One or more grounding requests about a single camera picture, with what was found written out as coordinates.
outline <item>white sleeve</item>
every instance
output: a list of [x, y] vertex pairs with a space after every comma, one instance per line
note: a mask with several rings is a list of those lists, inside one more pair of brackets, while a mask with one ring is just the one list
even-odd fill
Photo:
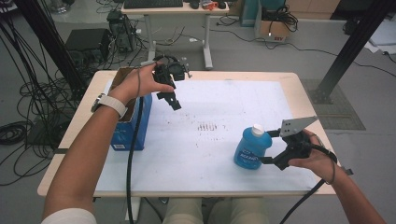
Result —
[[93, 214], [82, 208], [66, 208], [46, 217], [41, 224], [96, 224]]

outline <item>watch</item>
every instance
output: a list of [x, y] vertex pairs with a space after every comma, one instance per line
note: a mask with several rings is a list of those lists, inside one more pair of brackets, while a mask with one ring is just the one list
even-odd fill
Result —
[[107, 105], [115, 109], [120, 114], [120, 119], [122, 119], [122, 117], [128, 110], [128, 107], [125, 107], [125, 105], [121, 101], [111, 96], [106, 96], [104, 93], [98, 95], [96, 100], [93, 102], [91, 112], [95, 112], [100, 105]]

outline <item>beige pants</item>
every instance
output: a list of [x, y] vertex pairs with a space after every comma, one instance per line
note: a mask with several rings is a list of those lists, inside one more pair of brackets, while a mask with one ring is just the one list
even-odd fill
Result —
[[[171, 198], [163, 224], [203, 224], [201, 198]], [[227, 198], [216, 203], [208, 224], [267, 224], [264, 198]]]

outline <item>background desk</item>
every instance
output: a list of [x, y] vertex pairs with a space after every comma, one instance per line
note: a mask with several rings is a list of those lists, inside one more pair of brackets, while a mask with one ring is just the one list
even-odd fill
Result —
[[229, 12], [228, 5], [224, 9], [204, 10], [201, 7], [193, 9], [188, 3], [183, 3], [183, 7], [159, 7], [159, 8], [138, 8], [138, 9], [125, 9], [122, 7], [121, 12], [127, 15], [144, 15], [147, 34], [148, 34], [148, 60], [155, 57], [155, 41], [152, 39], [151, 23], [159, 26], [196, 26], [205, 27], [204, 57], [205, 68], [207, 70], [213, 69], [212, 57], [210, 55], [209, 47], [209, 28], [210, 16], [221, 15], [224, 16]]
[[[290, 112], [295, 118], [307, 117], [315, 115], [315, 111], [310, 104], [306, 93], [304, 92], [303, 86], [300, 83], [299, 78], [293, 73], [258, 73], [258, 72], [191, 72], [193, 74], [192, 80], [256, 80], [256, 81], [275, 81], [278, 82], [285, 94], [286, 100], [290, 107]], [[116, 71], [101, 71], [96, 73], [94, 76], [90, 87], [88, 88], [83, 100], [81, 101], [80, 106], [78, 107], [77, 113], [74, 116], [63, 141], [60, 144], [60, 148], [69, 148], [79, 130], [81, 130], [82, 126], [86, 123], [86, 121], [91, 116], [90, 108], [92, 106], [92, 102], [98, 95], [98, 93], [102, 92], [105, 85], [109, 80], [111, 80], [116, 74]], [[327, 148], [332, 148], [327, 138], [323, 128], [320, 123], [316, 121], [311, 126], [309, 126], [309, 130], [316, 133], [322, 140], [323, 144]], [[50, 182], [56, 173], [56, 170], [59, 167], [60, 162], [62, 161], [64, 155], [55, 155], [51, 165], [49, 166], [48, 171], [43, 177], [43, 180], [38, 188], [39, 195], [46, 195], [48, 188], [50, 186]], [[153, 166], [155, 164], [143, 164], [143, 166]], [[266, 191], [223, 191], [220, 192], [214, 187], [212, 190], [207, 192], [163, 192], [163, 191], [136, 191], [134, 190], [133, 185], [133, 196], [206, 196], [206, 195], [216, 195], [216, 196], [265, 196], [265, 195], [279, 195], [279, 194], [303, 194], [303, 191], [288, 191], [288, 192], [266, 192]], [[323, 186], [317, 194], [334, 194], [332, 188], [330, 186]], [[124, 188], [119, 190], [101, 190], [96, 191], [95, 196], [97, 197], [123, 197], [125, 196]]]

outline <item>bottle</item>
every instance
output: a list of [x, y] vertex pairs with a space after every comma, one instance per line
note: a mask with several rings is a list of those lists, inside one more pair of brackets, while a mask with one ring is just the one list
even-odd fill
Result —
[[233, 161], [243, 168], [257, 170], [262, 165], [259, 157], [263, 157], [265, 150], [271, 145], [271, 136], [260, 124], [254, 124], [253, 127], [244, 130]]

